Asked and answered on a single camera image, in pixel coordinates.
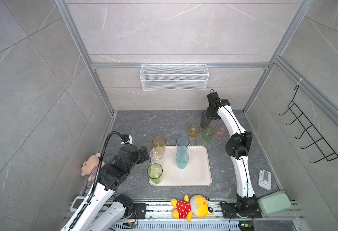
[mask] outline yellow plush toy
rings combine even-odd
[[[184,201],[178,201],[176,199],[171,199],[171,205],[174,207],[174,210],[171,212],[171,215],[175,219],[183,219],[187,217],[187,221],[190,222],[192,215],[196,217],[204,217],[206,215],[213,215],[213,208],[208,206],[210,199],[203,197],[201,195],[194,195],[189,200],[188,195],[185,195]]]

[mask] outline blue cup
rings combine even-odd
[[[187,152],[181,150],[175,155],[175,159],[177,161],[178,168],[184,169],[188,164],[190,156]]]
[[[179,136],[177,138],[177,151],[187,151],[190,145],[190,139],[187,136]]]

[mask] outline white tray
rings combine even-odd
[[[187,150],[190,159],[184,169],[177,167],[175,155],[176,146],[166,146],[164,157],[157,163],[163,167],[160,184],[148,181],[153,186],[209,186],[211,173],[207,149],[204,146],[189,146]]]

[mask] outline red polka dot shirt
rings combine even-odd
[[[175,206],[176,210],[179,212],[179,218],[185,218],[188,213],[191,211],[191,204],[189,201],[177,201]]]

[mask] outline black wire rack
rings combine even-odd
[[[319,160],[317,160],[317,161],[314,161],[314,162],[311,162],[310,161],[310,163],[316,163],[316,162],[319,162],[319,161],[321,161],[321,160],[323,160],[323,159],[326,159],[327,161],[331,161],[331,160],[334,160],[334,159],[337,159],[338,158],[338,154],[335,152],[335,150],[333,150],[333,148],[331,147],[331,145],[329,145],[329,143],[326,141],[326,139],[322,136],[322,134],[318,131],[318,129],[316,129],[316,127],[313,125],[313,123],[312,122],[310,122],[310,120],[309,120],[309,118],[301,111],[301,109],[299,108],[299,106],[297,106],[297,104],[294,102],[294,99],[295,99],[295,96],[296,96],[296,93],[297,93],[297,90],[299,89],[299,86],[297,85],[296,87],[295,87],[295,94],[294,94],[294,97],[292,98],[292,100],[291,100],[291,102],[288,104],[288,109],[283,113],[283,114],[279,114],[280,116],[282,116],[282,115],[284,115],[286,112],[288,112],[288,111],[291,111],[292,112],[292,114],[296,117],[295,119],[294,119],[294,121],[292,121],[291,123],[289,123],[289,124],[286,124],[287,126],[288,125],[291,125],[292,123],[294,123],[295,121],[298,121],[300,124],[301,124],[301,126],[304,128],[304,131],[302,132],[302,134],[301,134],[301,136],[300,137],[295,137],[297,140],[298,139],[300,139],[301,137],[302,137],[302,135],[306,132],[308,135],[309,135],[309,137],[311,138],[311,140],[313,141],[313,143],[312,144],[310,144],[310,145],[308,145],[308,146],[306,146],[306,147],[300,147],[301,149],[307,149],[308,147],[310,147],[310,146],[312,146],[312,145],[315,145],[318,149],[319,149],[319,151],[321,152],[321,154],[324,156],[323,158],[321,158],[321,159],[319,159]],[[301,114],[300,115],[298,115],[298,116],[296,116],[296,114],[291,110],[291,107],[292,106],[296,106],[296,108],[297,109],[299,109],[299,111],[301,112]],[[308,126],[307,127],[305,127],[303,124],[302,124],[302,122],[300,121],[300,117],[302,117],[302,116],[304,116],[307,120],[308,120]],[[319,136],[320,136],[320,138],[319,139],[317,139],[316,141],[314,141],[314,139],[313,139],[313,137],[311,136],[311,134],[309,133],[309,131],[308,131],[308,129],[310,128],[310,127],[312,127],[311,129],[314,129],[318,134],[319,134]],[[317,142],[318,141],[323,141],[323,142],[325,142],[328,146],[329,146],[329,148],[331,149],[331,151],[333,152],[333,153],[331,153],[331,154],[329,154],[329,155],[325,155],[324,153],[323,153],[323,151],[320,149],[320,147],[317,145]]]

